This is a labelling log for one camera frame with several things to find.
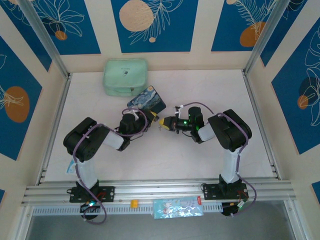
blue packet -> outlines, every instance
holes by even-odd
[[[172,219],[203,216],[204,211],[200,196],[153,201],[154,219]]]

mint green pouch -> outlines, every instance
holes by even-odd
[[[103,86],[105,93],[110,96],[137,96],[147,88],[147,78],[146,60],[112,59],[104,67]]]

yellow block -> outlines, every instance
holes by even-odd
[[[138,200],[137,199],[131,200],[131,205],[130,206],[131,206],[132,209],[138,208]]]

white table surface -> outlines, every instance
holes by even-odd
[[[52,149],[45,181],[75,181],[67,173],[72,156],[63,140],[84,118],[91,117],[110,128],[119,126],[121,111],[132,97],[105,94],[102,72],[74,73]],[[149,71],[148,83],[157,90],[167,108],[159,116],[174,115],[174,106],[202,102],[215,113],[233,109],[251,128],[252,138],[242,153],[243,177],[272,177],[254,111],[240,70]],[[188,107],[181,117],[188,118]],[[203,119],[210,112],[202,107]],[[119,152],[102,145],[94,156],[100,180],[171,180],[218,178],[223,167],[223,148],[217,138],[197,144],[189,137],[159,129],[154,122],[143,137]]]

purple cable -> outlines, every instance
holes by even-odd
[[[94,125],[92,128],[90,128],[83,136],[82,138],[80,139],[80,141],[75,145],[74,147],[74,150],[73,150],[73,153],[72,153],[72,157],[73,157],[73,160],[74,160],[74,163],[75,163],[75,172],[76,172],[76,176],[78,177],[78,180],[79,182],[81,183],[82,187],[93,197],[94,200],[96,200],[96,202],[101,206],[103,212],[104,212],[104,218],[102,221],[99,221],[99,222],[94,222],[94,221],[87,221],[88,223],[90,224],[93,224],[93,225],[100,225],[100,224],[103,224],[106,220],[107,220],[107,210],[106,208],[104,207],[103,203],[90,191],[90,189],[85,185],[84,181],[82,181],[81,179],[81,176],[80,176],[80,173],[79,173],[79,169],[78,169],[78,160],[77,160],[77,157],[76,157],[76,152],[80,146],[80,144],[85,140],[85,138],[96,128],[98,127],[106,127],[107,129],[109,129],[110,131],[114,132],[115,134],[119,135],[119,136],[123,136],[123,137],[132,137],[132,136],[135,136],[135,135],[139,135],[141,133],[144,132],[144,130],[146,130],[147,128],[147,125],[148,125],[148,119],[147,119],[147,116],[144,114],[143,111],[139,110],[139,109],[135,109],[135,108],[126,108],[124,109],[123,111],[126,111],[126,110],[137,110],[139,111],[143,116],[144,116],[144,120],[145,120],[145,123],[144,123],[144,127],[142,128],[142,130],[140,132],[137,132],[137,133],[134,133],[134,134],[121,134],[121,133],[118,133],[116,132],[115,130],[111,129],[110,127],[108,126],[105,126],[104,124],[102,123],[98,123],[96,125]],[[85,216],[86,216],[86,211],[84,211],[83,213],[83,218],[85,219]]]
[[[193,102],[190,102],[190,103],[185,104],[185,105],[183,105],[183,106],[186,107],[186,106],[189,106],[189,105],[192,105],[192,104],[202,105],[202,106],[204,106],[205,108],[207,108],[207,109],[210,111],[210,113],[212,113],[212,115],[215,114],[207,105],[205,105],[205,104],[203,104],[203,103],[201,103],[201,102],[198,102],[198,101],[193,101]]]
[[[243,181],[245,182],[247,185],[250,186],[250,188],[252,188],[253,192],[254,192],[254,197],[253,197],[253,201],[252,203],[246,207],[244,210],[238,212],[238,213],[235,213],[233,214],[233,216],[235,215],[239,215],[241,213],[244,213],[245,211],[247,211],[248,209],[250,209],[255,203],[256,203],[256,199],[257,199],[257,191],[256,189],[254,188],[254,186],[252,186],[247,180],[245,180],[243,177],[240,176],[239,174],[239,165],[240,165],[240,154],[241,152],[245,149],[245,147],[248,145],[248,142],[249,142],[249,138],[248,138],[248,135],[246,134],[246,132],[239,126],[239,124],[237,124],[231,117],[229,117],[228,115],[224,114],[224,113],[218,113],[217,114],[218,116],[223,116],[225,117],[227,120],[229,120],[230,122],[232,122],[240,131],[241,133],[244,135],[245,137],[245,144],[240,148],[239,152],[238,152],[238,157],[237,157],[237,160],[236,160],[236,175]]]

